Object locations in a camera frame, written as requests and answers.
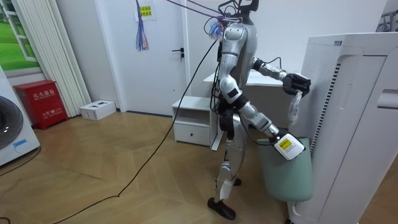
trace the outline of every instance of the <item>window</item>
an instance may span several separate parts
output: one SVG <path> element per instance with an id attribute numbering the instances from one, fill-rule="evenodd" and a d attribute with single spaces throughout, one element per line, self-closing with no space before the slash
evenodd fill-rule
<path id="1" fill-rule="evenodd" d="M 41 72 L 11 0 L 0 0 L 0 65 L 8 77 Z"/>

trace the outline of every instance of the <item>paper sign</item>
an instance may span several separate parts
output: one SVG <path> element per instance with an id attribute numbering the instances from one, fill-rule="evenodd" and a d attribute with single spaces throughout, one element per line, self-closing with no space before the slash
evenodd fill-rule
<path id="1" fill-rule="evenodd" d="M 152 10 L 150 9 L 150 6 L 141 6 L 139 9 L 141 11 L 142 17 L 152 16 Z"/>
<path id="2" fill-rule="evenodd" d="M 154 0 L 138 0 L 140 6 L 139 10 L 141 12 L 142 21 L 155 21 L 156 20 L 156 8 Z M 138 22 L 138 12 L 135 8 L 136 21 Z"/>

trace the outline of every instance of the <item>white appliance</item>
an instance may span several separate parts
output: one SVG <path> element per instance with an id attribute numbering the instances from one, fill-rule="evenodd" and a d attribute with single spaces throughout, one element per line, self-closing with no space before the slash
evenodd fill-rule
<path id="1" fill-rule="evenodd" d="M 39 146 L 21 104 L 0 67 L 0 166 Z"/>
<path id="2" fill-rule="evenodd" d="M 312 90 L 291 131 L 312 137 L 315 191 L 290 219 L 357 224 L 398 153 L 398 33 L 312 37 L 302 74 Z"/>

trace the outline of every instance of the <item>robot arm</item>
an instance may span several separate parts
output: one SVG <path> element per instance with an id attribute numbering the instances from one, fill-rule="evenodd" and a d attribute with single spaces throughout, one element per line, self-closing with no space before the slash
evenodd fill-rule
<path id="1" fill-rule="evenodd" d="M 272 124 L 265 114 L 258 112 L 257 108 L 244 97 L 243 91 L 231 76 L 231 71 L 238 65 L 239 56 L 242 57 L 241 51 L 247 41 L 247 36 L 247 29 L 240 24 L 230 25 L 224 32 L 223 54 L 218 75 L 220 90 L 225 100 L 233 105 L 240 115 L 256 129 L 268 135 L 271 144 L 282 156 L 287 160 L 292 160 L 305 150 L 303 144 L 287 131 L 280 130 Z M 288 77 L 288 74 L 282 69 L 274 71 L 264 69 L 264 71 L 277 79 L 284 80 Z"/>
<path id="2" fill-rule="evenodd" d="M 310 92 L 311 80 L 299 74 L 287 73 L 285 70 L 274 67 L 258 58 L 254 58 L 253 60 L 253 69 L 264 76 L 282 81 L 283 89 L 289 95 L 296 95 L 298 91 L 301 91 L 304 97 Z"/>

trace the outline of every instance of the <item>white nightstand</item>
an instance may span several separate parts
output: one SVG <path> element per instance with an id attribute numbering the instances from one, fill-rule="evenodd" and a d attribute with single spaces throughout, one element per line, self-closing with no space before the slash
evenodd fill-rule
<path id="1" fill-rule="evenodd" d="M 172 106 L 173 119 L 179 103 L 180 100 Z M 174 123 L 175 141 L 201 144 L 217 150 L 221 139 L 217 133 L 218 117 L 210 110 L 210 98 L 185 96 Z"/>

